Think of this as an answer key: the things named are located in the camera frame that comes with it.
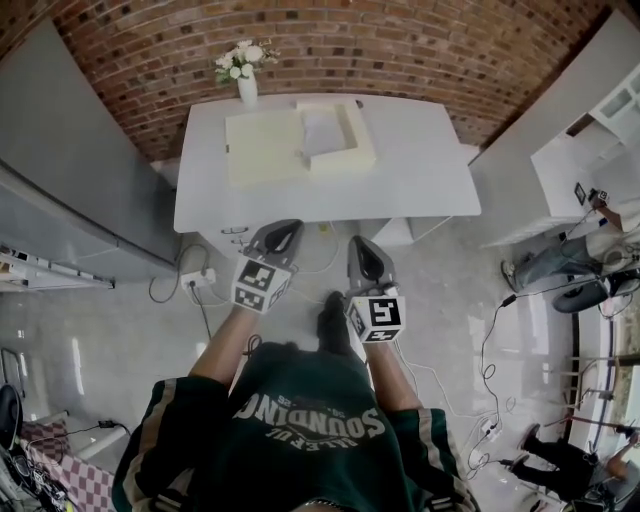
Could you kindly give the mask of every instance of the vase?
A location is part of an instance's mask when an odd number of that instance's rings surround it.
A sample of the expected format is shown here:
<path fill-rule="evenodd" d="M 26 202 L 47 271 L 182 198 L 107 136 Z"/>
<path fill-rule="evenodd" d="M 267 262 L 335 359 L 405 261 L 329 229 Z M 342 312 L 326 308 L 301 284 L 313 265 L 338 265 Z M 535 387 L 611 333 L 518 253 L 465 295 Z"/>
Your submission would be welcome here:
<path fill-rule="evenodd" d="M 238 91 L 240 91 L 240 98 L 247 107 L 253 107 L 258 103 L 258 84 L 256 83 L 256 77 L 252 73 L 247 78 L 238 78 Z"/>

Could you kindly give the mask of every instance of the green sweatshirt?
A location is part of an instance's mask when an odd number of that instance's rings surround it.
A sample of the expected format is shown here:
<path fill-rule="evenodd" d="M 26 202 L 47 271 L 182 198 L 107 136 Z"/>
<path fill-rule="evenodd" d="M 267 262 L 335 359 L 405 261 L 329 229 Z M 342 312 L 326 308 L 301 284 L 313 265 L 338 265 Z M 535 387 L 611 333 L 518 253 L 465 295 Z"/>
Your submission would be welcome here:
<path fill-rule="evenodd" d="M 445 414 L 383 413 L 358 360 L 266 343 L 232 394 L 185 377 L 155 385 L 115 477 L 119 512 L 478 510 Z"/>

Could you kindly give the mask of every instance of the white cube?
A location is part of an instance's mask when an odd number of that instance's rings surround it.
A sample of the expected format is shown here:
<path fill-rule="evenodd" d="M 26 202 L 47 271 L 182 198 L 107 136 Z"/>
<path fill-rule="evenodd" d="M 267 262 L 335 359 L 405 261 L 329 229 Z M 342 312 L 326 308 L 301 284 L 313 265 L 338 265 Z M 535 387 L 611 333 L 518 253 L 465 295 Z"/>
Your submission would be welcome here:
<path fill-rule="evenodd" d="M 404 331 L 404 297 L 354 297 L 347 317 L 362 343 L 393 342 Z"/>
<path fill-rule="evenodd" d="M 240 255 L 231 285 L 235 304 L 266 313 L 284 295 L 292 273 Z"/>

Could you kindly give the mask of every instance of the sleeve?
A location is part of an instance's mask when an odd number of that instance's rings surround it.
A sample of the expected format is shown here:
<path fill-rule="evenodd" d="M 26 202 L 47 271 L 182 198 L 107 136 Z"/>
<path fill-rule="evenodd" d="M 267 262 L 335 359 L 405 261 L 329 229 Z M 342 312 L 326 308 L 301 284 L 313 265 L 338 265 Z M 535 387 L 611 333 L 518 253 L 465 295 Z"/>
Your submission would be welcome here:
<path fill-rule="evenodd" d="M 398 438 L 405 473 L 427 493 L 427 509 L 479 512 L 444 411 L 400 411 L 387 418 Z"/>
<path fill-rule="evenodd" d="M 191 468 L 210 453 L 216 426 L 228 419 L 227 399 L 226 388 L 205 377 L 155 384 L 115 474 L 112 499 L 118 512 L 148 509 L 167 489 L 186 495 Z"/>
<path fill-rule="evenodd" d="M 630 233 L 640 226 L 640 198 L 620 203 L 618 215 L 622 223 L 622 231 Z"/>

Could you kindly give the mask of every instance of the white table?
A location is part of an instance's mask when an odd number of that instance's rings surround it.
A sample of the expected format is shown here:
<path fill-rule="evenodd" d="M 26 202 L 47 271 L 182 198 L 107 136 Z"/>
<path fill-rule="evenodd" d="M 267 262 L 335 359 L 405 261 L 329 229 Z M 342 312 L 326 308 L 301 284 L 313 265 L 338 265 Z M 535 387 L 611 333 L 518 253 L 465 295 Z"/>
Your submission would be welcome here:
<path fill-rule="evenodd" d="M 353 97 L 362 102 L 377 155 L 375 166 L 368 172 L 232 187 L 225 118 L 295 108 L 297 100 L 319 97 Z M 434 222 L 412 220 L 411 229 L 424 234 L 442 219 L 480 213 L 468 154 L 445 108 L 435 103 L 367 95 L 285 94 L 261 96 L 252 110 L 237 99 L 194 105 L 180 162 L 174 228 L 180 233 L 199 232 L 227 255 L 237 252 L 260 225 L 286 218 L 385 219 L 384 225 L 389 219 L 437 217 Z"/>

